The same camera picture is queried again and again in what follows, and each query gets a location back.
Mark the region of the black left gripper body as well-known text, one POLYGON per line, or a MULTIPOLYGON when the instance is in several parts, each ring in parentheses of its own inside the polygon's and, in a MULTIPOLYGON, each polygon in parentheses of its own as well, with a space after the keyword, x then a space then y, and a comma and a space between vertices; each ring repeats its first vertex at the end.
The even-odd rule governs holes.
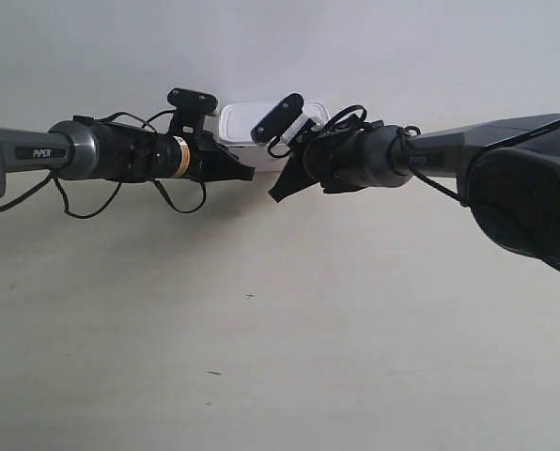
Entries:
POLYGON ((179 148, 179 164, 172 179, 196 182, 228 180, 222 147, 211 133, 172 135, 179 148))

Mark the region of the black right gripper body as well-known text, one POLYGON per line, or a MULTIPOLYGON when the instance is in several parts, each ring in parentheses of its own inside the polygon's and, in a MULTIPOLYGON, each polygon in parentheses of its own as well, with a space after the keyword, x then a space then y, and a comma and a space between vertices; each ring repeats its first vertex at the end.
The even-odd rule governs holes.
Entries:
POLYGON ((368 136, 365 128, 312 132, 300 157, 298 190, 319 185, 324 193, 354 193, 367 188, 363 145, 368 136))

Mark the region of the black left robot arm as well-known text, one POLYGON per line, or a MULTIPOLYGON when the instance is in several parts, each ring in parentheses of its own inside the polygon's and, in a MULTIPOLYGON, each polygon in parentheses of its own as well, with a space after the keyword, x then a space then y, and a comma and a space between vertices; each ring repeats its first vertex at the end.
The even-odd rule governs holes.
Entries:
POLYGON ((157 132, 117 122, 117 116, 76 116, 47 132, 0 128, 0 198, 10 173, 44 171, 46 177, 0 212, 25 201, 49 182, 104 179, 119 186, 165 179, 187 179, 205 187, 210 182, 250 181, 254 167, 241 163, 211 132, 157 132))

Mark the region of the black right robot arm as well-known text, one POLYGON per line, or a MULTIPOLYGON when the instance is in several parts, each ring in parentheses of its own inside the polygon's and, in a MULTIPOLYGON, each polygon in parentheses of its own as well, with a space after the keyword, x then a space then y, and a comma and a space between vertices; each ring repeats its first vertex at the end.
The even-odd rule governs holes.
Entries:
POLYGON ((469 210, 502 249, 560 266, 560 113, 437 132, 341 121, 302 132, 288 148, 269 190, 276 202, 314 185, 346 194, 418 179, 469 210))

